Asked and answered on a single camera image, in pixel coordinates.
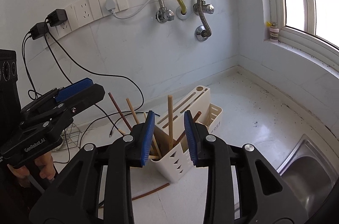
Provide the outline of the person left hand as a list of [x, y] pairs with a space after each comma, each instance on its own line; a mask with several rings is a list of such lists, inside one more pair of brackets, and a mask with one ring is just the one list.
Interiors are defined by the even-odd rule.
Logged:
[[[40, 170], [40, 177], [42, 179], [52, 180], [55, 177], [56, 171], [54, 168], [51, 152], [47, 152], [39, 158], [35, 159], [35, 165], [38, 166]], [[15, 169], [8, 164], [7, 167], [9, 168], [11, 173], [17, 177], [21, 186], [29, 186], [30, 182], [28, 176], [30, 175], [30, 172], [26, 166]]]

